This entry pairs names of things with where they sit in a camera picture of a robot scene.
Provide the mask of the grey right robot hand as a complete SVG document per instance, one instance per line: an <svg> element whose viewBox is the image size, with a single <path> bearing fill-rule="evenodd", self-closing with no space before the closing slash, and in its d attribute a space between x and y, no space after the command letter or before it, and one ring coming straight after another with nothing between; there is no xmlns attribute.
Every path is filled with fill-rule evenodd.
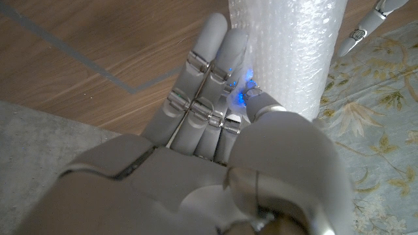
<svg viewBox="0 0 418 235"><path fill-rule="evenodd" d="M224 98L246 34L211 14L140 135L70 162L17 234L350 234L352 184L332 141L249 81Z"/></svg>

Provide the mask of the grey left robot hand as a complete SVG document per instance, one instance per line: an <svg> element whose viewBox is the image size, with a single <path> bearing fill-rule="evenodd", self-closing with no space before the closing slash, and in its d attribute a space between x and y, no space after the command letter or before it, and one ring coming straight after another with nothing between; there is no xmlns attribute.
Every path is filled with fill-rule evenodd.
<svg viewBox="0 0 418 235"><path fill-rule="evenodd" d="M404 6L409 0L379 0L374 8L358 23L340 45L337 56L342 57L349 53L360 41L375 31L393 11Z"/></svg>

